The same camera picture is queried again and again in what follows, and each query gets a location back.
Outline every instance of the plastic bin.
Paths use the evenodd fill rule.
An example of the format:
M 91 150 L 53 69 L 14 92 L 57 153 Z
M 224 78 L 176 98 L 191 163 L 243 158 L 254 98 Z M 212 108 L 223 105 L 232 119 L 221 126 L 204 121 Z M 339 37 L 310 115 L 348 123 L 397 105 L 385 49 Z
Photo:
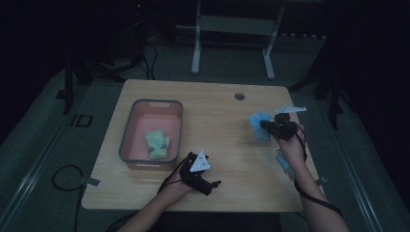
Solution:
M 130 169 L 167 171 L 176 167 L 181 139 L 183 106 L 179 101 L 138 100 L 121 141 L 119 156 Z M 151 159 L 145 135 L 162 130 L 170 138 L 165 159 Z

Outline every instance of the glove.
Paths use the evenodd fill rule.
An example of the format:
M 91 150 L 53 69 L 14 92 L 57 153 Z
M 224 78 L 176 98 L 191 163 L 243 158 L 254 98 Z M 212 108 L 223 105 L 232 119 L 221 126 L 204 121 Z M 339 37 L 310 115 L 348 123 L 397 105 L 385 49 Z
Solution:
M 153 130 L 145 134 L 148 145 L 148 152 L 151 160 L 165 159 L 170 139 L 163 134 L 162 130 Z
M 287 163 L 286 159 L 284 159 L 281 150 L 277 150 L 277 161 L 280 163 L 284 172 L 290 177 L 290 179 L 295 180 L 295 173 L 293 172 L 293 169 L 289 166 L 289 163 Z
M 272 116 L 266 112 L 253 113 L 250 118 L 250 124 L 252 125 L 255 138 L 264 141 L 271 141 L 271 134 L 260 127 L 260 121 L 271 122 Z

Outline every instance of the floor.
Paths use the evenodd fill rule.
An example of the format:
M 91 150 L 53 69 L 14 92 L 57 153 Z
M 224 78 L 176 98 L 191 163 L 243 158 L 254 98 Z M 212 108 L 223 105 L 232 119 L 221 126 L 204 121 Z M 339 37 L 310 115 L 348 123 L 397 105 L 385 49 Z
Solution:
M 169 42 L 152 35 L 145 55 L 155 79 L 277 85 L 289 87 L 304 79 L 325 39 L 281 36 L 271 55 L 277 78 L 266 78 L 260 43 L 231 45 L 231 35 L 209 34 L 202 47 L 198 75 L 190 73 L 193 39 L 190 28 L 179 28 L 178 39 Z M 116 64 L 127 63 L 116 59 Z M 53 174 L 62 166 L 79 166 L 90 176 L 122 84 L 93 72 L 90 86 L 74 85 L 74 105 L 63 115 L 64 103 L 56 93 L 64 87 L 60 72 L 44 87 L 23 120 L 0 148 L 1 231 L 104 231 L 129 211 L 90 211 L 76 206 L 79 192 L 53 186 Z M 120 73 L 124 78 L 146 78 L 146 67 Z M 351 231 L 409 231 L 410 216 L 398 197 L 377 151 L 361 121 L 344 101 L 337 116 L 338 130 L 327 118 L 329 99 L 316 100 L 312 83 L 291 94 L 307 127 L 307 142 L 320 176 L 330 180 L 324 190 L 341 208 Z M 75 115 L 92 115 L 88 128 L 71 124 Z M 65 173 L 68 189 L 76 187 L 78 175 Z M 175 217 L 172 213 L 164 215 Z M 300 214 L 280 213 L 283 231 L 308 231 Z M 251 231 L 272 231 L 266 226 Z

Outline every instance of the black stand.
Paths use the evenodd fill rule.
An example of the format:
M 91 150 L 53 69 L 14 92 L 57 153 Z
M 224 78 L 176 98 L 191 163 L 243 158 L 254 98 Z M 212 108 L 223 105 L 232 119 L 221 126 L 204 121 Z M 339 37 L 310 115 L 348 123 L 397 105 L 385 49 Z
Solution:
M 105 76 L 116 82 L 126 81 L 126 79 L 117 75 L 114 71 L 107 69 L 103 65 L 85 55 L 79 55 L 76 58 L 73 58 L 71 56 L 67 57 L 64 63 L 65 89 L 61 90 L 57 95 L 58 99 L 64 99 L 65 101 L 65 108 L 63 112 L 64 115 L 67 115 L 73 106 L 73 73 L 76 74 L 80 84 L 91 84 L 92 77 L 88 73 L 87 65 L 90 66 L 93 70 L 104 74 Z
M 343 15 L 334 26 L 331 34 L 323 43 L 312 67 L 307 74 L 307 78 L 288 87 L 289 93 L 295 92 L 310 83 L 319 81 L 313 95 L 318 100 L 324 100 L 331 93 L 331 102 L 329 108 L 329 120 L 334 129 L 337 129 L 337 115 L 343 113 L 338 104 L 339 87 L 342 79 L 343 67 L 350 57 L 351 24 L 346 20 L 349 12 Z

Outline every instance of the right hand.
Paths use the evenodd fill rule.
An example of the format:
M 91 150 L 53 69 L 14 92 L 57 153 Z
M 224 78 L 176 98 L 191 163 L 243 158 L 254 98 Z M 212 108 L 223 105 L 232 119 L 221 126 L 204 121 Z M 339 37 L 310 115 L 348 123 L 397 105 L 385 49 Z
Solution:
M 299 127 L 297 134 L 299 134 L 302 140 L 304 140 L 303 130 L 305 127 L 301 124 L 297 125 Z M 284 158 L 294 171 L 306 165 L 304 147 L 296 135 L 293 135 L 289 140 L 284 140 L 276 137 L 275 140 L 277 141 Z

